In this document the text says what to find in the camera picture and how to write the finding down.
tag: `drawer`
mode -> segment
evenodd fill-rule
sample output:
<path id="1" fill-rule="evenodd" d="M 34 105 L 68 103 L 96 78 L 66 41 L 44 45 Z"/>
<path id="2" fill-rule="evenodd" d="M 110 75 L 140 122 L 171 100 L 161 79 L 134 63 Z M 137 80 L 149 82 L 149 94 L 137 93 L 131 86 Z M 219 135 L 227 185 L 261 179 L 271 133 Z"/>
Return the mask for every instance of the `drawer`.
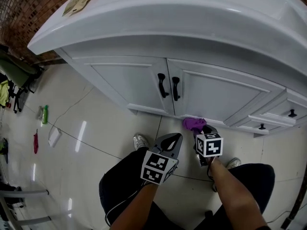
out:
<path id="1" fill-rule="evenodd" d="M 307 120 L 307 98 L 287 89 L 253 116 L 297 125 Z"/>
<path id="2" fill-rule="evenodd" d="M 268 135 L 275 133 L 276 131 L 292 127 L 290 124 L 266 120 L 256 116 L 248 116 L 247 118 L 237 123 L 235 126 L 244 131 L 263 135 Z"/>

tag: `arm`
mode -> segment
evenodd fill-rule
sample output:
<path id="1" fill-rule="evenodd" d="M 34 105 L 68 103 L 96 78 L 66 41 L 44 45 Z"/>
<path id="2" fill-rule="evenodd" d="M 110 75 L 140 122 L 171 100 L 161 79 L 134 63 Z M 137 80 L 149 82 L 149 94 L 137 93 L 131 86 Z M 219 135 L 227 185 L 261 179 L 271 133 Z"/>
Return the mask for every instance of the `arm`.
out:
<path id="1" fill-rule="evenodd" d="M 256 230 L 267 226 L 250 191 L 218 160 L 210 168 L 218 194 L 234 230 Z"/>
<path id="2" fill-rule="evenodd" d="M 148 184 L 141 189 L 128 207 L 114 221 L 110 230 L 141 230 L 143 229 L 158 189 L 156 184 Z"/>

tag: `red object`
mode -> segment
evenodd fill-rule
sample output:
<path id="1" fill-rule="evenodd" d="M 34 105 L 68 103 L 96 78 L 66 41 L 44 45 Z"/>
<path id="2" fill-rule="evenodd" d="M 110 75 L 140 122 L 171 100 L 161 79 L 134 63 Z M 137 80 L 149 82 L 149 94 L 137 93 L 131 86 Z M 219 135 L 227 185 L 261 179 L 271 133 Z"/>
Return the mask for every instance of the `red object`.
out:
<path id="1" fill-rule="evenodd" d="M 37 154 L 38 150 L 38 134 L 36 130 L 36 134 L 34 135 L 34 153 Z"/>

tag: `purple cloth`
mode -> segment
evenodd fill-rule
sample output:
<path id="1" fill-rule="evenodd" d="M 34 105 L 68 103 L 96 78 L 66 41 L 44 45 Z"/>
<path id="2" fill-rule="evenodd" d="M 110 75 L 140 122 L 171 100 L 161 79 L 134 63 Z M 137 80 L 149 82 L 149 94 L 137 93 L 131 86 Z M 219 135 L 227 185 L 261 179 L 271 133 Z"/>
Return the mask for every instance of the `purple cloth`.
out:
<path id="1" fill-rule="evenodd" d="M 182 122 L 183 127 L 188 130 L 193 130 L 193 129 L 202 130 L 202 127 L 204 127 L 206 124 L 207 122 L 203 118 L 193 118 L 193 117 L 187 117 Z"/>

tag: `black handle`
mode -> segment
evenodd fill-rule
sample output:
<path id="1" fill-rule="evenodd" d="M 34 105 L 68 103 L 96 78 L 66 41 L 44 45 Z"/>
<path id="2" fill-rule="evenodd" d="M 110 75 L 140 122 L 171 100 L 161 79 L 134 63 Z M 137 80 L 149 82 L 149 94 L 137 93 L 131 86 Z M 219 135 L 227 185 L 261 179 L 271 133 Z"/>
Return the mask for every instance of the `black handle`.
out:
<path id="1" fill-rule="evenodd" d="M 266 129 L 266 128 L 264 127 L 264 124 L 260 124 L 260 128 L 259 129 L 263 130 L 263 129 Z"/>
<path id="2" fill-rule="evenodd" d="M 159 78 L 160 93 L 161 93 L 162 97 L 165 98 L 169 95 L 169 93 L 165 92 L 164 87 L 163 87 L 163 80 L 165 79 L 165 75 L 163 73 L 159 73 L 158 78 Z"/>
<path id="3" fill-rule="evenodd" d="M 173 80 L 173 84 L 174 84 L 174 87 L 173 87 L 173 96 L 174 96 L 174 100 L 175 100 L 175 102 L 176 102 L 176 101 L 178 101 L 178 99 L 180 98 L 180 95 L 178 95 L 178 90 L 177 90 L 177 85 L 178 85 L 178 83 L 180 82 L 180 79 L 177 78 L 177 77 L 173 77 L 172 80 Z"/>
<path id="4" fill-rule="evenodd" d="M 288 117 L 294 118 L 297 116 L 297 114 L 294 113 L 294 109 L 290 110 L 291 114 Z"/>

